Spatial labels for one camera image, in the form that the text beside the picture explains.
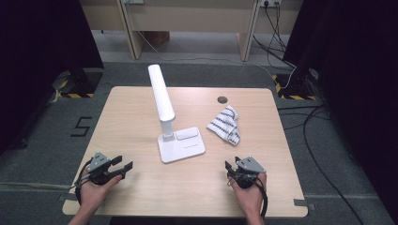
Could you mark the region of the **black curtain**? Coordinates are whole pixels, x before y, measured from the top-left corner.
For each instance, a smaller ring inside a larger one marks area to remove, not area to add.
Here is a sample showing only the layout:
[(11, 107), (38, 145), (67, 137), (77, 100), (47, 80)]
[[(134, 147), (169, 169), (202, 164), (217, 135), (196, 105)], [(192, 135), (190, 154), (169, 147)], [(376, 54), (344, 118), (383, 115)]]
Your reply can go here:
[(0, 0), (0, 154), (60, 73), (102, 66), (79, 0)]
[(398, 0), (303, 0), (286, 59), (312, 68), (344, 137), (398, 224)]

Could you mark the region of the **person's right hand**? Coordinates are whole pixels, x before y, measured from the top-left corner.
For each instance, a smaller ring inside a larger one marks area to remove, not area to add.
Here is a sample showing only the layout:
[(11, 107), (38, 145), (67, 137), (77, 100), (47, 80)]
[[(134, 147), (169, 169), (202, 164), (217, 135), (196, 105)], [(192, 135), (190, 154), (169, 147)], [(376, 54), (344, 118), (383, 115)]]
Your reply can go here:
[(235, 192), (237, 203), (244, 215), (247, 218), (261, 217), (264, 199), (260, 188), (267, 190), (267, 175), (265, 173), (259, 173), (257, 175), (256, 185), (252, 185), (248, 188), (241, 188), (231, 176), (228, 176), (227, 179), (229, 186)]

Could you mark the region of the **white desk lamp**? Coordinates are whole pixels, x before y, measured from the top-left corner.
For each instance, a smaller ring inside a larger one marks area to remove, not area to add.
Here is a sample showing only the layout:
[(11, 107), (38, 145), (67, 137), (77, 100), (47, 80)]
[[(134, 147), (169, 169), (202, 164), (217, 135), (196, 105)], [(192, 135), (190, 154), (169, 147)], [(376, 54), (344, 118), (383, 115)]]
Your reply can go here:
[(171, 163), (204, 154), (206, 148), (198, 127), (173, 130), (172, 122), (176, 119), (176, 114), (161, 67), (150, 65), (147, 69), (161, 123), (162, 134), (158, 137), (161, 161)]

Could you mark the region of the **person's left hand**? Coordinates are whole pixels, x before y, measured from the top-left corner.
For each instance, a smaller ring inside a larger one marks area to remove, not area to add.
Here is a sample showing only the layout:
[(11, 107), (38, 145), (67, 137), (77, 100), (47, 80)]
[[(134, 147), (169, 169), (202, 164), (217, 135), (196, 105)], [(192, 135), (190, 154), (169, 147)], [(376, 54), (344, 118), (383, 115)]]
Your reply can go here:
[(92, 183), (89, 179), (85, 179), (81, 184), (81, 205), (79, 211), (86, 215), (94, 215), (104, 202), (108, 192), (120, 182), (121, 178), (121, 175), (117, 175), (102, 186)]

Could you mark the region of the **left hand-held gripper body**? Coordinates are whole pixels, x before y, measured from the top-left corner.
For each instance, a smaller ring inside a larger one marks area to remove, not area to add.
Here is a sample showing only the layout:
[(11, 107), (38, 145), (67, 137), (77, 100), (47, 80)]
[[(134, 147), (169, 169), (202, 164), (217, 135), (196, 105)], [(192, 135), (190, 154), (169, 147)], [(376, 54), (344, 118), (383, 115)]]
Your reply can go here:
[(111, 159), (97, 152), (87, 169), (90, 181), (100, 186), (108, 183), (112, 179), (109, 175), (111, 166)]

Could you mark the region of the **beige wooden desk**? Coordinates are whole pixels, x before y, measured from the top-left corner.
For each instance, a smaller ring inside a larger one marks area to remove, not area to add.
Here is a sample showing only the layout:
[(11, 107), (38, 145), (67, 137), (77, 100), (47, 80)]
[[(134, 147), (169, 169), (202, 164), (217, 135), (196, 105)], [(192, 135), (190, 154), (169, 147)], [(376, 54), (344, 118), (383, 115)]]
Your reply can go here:
[(303, 0), (260, 7), (261, 0), (79, 0), (93, 30), (123, 31), (131, 57), (140, 58), (143, 31), (232, 33), (240, 58), (249, 59), (254, 34), (271, 34), (278, 25), (289, 35)]

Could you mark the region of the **brown cardboard box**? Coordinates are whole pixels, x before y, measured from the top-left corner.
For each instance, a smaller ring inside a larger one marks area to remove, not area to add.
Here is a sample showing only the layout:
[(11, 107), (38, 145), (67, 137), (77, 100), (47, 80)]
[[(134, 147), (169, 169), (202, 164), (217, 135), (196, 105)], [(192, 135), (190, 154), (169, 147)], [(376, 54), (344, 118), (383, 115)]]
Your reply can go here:
[(170, 40), (170, 33), (164, 31), (145, 31), (145, 38), (153, 47), (160, 47)]

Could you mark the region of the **grey tape strip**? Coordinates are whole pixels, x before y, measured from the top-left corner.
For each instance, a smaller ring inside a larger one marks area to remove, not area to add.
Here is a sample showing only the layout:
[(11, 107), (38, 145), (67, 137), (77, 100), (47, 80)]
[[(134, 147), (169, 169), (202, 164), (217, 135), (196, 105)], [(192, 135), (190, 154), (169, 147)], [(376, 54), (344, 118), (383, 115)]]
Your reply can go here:
[(61, 193), (58, 197), (59, 201), (78, 201), (74, 193)]
[(315, 211), (316, 206), (313, 203), (309, 203), (306, 200), (294, 199), (295, 206), (306, 206), (310, 211)]

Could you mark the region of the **black stand base striped tape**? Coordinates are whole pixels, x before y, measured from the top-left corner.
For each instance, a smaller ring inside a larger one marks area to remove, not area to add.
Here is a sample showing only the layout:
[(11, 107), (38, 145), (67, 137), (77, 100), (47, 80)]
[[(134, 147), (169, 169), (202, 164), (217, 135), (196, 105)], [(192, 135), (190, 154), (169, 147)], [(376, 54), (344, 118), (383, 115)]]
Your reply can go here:
[(306, 75), (297, 73), (294, 68), (288, 73), (277, 73), (272, 76), (279, 98), (294, 100), (316, 100), (313, 88)]
[(54, 98), (92, 98), (103, 75), (97, 67), (64, 71), (54, 81)]

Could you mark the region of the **striped white cloth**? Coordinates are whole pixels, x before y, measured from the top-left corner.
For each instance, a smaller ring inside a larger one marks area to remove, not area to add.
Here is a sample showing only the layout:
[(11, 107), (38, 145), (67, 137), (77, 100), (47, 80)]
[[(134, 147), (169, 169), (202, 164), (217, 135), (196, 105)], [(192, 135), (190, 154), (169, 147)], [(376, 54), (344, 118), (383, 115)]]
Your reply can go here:
[(228, 105), (212, 119), (207, 128), (222, 140), (237, 145), (240, 141), (237, 120), (238, 113), (232, 106)]

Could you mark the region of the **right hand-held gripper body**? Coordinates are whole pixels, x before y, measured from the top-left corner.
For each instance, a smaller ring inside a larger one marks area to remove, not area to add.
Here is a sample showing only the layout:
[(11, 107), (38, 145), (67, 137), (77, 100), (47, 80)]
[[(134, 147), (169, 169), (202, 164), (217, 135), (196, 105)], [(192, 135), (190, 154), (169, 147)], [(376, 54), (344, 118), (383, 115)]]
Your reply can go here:
[(241, 158), (237, 168), (233, 169), (232, 176), (240, 188), (249, 188), (255, 182), (259, 173), (266, 173), (267, 170), (253, 157)]

